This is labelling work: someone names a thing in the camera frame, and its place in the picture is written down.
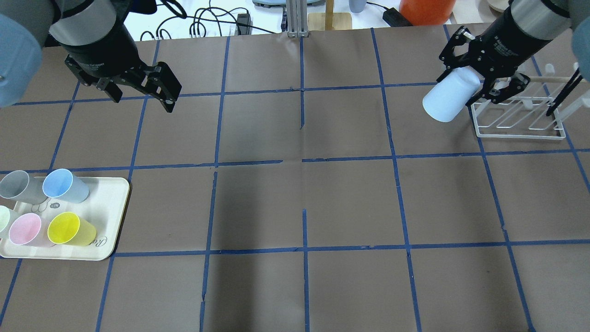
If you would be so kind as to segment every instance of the orange container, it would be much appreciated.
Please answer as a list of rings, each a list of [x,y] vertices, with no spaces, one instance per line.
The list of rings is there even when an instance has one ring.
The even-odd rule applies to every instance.
[[[456,0],[402,0],[399,13],[414,25],[438,25],[451,16]]]

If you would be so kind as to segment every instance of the tray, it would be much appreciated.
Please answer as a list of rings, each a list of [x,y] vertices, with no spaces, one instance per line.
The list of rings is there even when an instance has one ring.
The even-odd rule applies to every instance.
[[[90,195],[82,203],[69,203],[48,198],[38,205],[18,201],[14,210],[33,212],[51,221],[62,212],[71,211],[96,227],[96,239],[88,246],[55,245],[51,248],[17,246],[8,239],[0,240],[0,256],[5,258],[72,259],[101,261],[114,250],[123,213],[129,198],[129,182],[124,178],[80,177],[90,188]]]

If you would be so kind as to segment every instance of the metal pole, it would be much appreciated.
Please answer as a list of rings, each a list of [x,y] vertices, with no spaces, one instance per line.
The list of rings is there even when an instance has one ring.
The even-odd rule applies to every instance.
[[[289,37],[307,37],[309,35],[307,29],[307,1],[286,0],[286,2],[289,24],[287,35]]]

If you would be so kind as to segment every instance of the white cup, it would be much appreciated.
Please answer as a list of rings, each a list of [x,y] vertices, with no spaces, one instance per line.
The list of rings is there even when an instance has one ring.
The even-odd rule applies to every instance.
[[[90,190],[88,185],[65,168],[55,170],[43,181],[43,193],[47,197],[71,203],[82,203]]]
[[[8,238],[8,230],[14,220],[21,215],[15,210],[9,209],[3,205],[0,205],[0,239]]]
[[[33,205],[41,204],[47,199],[42,185],[40,180],[25,171],[10,172],[0,181],[0,196]]]
[[[480,86],[479,77],[467,67],[455,68],[424,96],[422,107],[440,122],[453,120]]]

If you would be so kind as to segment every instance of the white wire rack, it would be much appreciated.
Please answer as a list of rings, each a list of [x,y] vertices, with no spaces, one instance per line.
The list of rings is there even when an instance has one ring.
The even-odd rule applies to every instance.
[[[531,77],[528,87],[505,102],[493,104],[490,100],[476,102],[471,106],[473,126],[478,137],[556,139],[566,137],[563,122],[580,108],[590,108],[590,90],[586,81],[577,89],[586,92],[569,105],[546,116],[548,103],[559,94],[568,77],[554,77],[551,64],[545,66],[543,77]],[[499,82],[497,89],[506,86]]]

